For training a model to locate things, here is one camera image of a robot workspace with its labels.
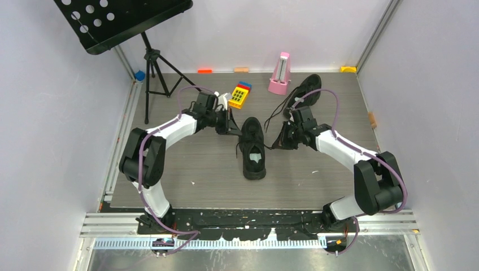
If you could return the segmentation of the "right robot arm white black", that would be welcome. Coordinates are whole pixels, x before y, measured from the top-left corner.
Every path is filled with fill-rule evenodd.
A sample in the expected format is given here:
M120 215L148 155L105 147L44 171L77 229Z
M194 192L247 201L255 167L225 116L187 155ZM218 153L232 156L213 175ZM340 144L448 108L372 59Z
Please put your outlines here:
M293 111L272 148L296 150L300 144L330 156L353 173L354 193L323 207L322 222L329 231L338 231L348 218L387 212L407 197L393 154L371 153L341 137L330 125L318 124L309 107Z

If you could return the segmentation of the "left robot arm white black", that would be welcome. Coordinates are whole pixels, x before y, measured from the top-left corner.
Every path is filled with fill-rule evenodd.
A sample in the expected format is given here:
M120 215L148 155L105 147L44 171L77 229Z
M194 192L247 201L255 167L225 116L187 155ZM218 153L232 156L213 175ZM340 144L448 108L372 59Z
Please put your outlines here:
M214 128L219 135L240 136L241 131L229 108L231 98L230 93L200 92L197 100L172 120L155 128L134 128L130 132L119 171L136 187L145 210L153 216L151 226L158 233L168 233L173 227L173 218L167 215L171 204L160 183L166 151L181 139L208 127Z

